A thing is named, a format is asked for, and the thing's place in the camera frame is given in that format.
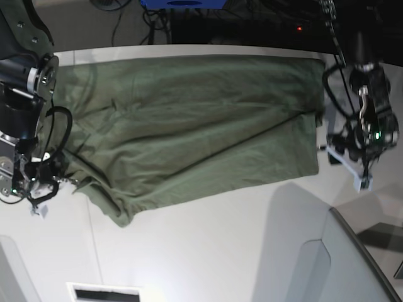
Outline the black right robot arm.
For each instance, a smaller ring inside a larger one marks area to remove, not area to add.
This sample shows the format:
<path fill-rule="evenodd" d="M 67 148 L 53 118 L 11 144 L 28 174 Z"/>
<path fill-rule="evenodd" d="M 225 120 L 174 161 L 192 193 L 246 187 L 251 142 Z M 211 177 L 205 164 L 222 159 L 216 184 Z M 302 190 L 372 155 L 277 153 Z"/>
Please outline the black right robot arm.
<path fill-rule="evenodd" d="M 59 191 L 60 154 L 72 130 L 72 114 L 55 106 L 59 58 L 54 39 L 33 1 L 1 1 L 1 194 L 27 199 L 32 206 Z M 67 125 L 48 159 L 53 130 L 40 145 L 40 127 L 57 114 Z"/>

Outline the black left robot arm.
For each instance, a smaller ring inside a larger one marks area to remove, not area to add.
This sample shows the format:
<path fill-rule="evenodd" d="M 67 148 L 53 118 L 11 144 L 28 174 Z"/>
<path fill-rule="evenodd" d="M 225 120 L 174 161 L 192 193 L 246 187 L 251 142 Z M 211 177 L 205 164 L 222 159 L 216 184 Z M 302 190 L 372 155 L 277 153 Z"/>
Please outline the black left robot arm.
<path fill-rule="evenodd" d="M 390 105 L 390 81 L 376 49 L 380 45 L 381 21 L 376 1 L 320 1 L 340 61 L 327 69 L 322 83 L 336 109 L 345 117 L 340 133 L 329 142 L 353 162 L 369 164 L 397 145 L 399 124 Z M 329 76 L 345 68 L 351 70 L 349 86 L 358 97 L 359 108 L 347 113 L 329 87 Z"/>

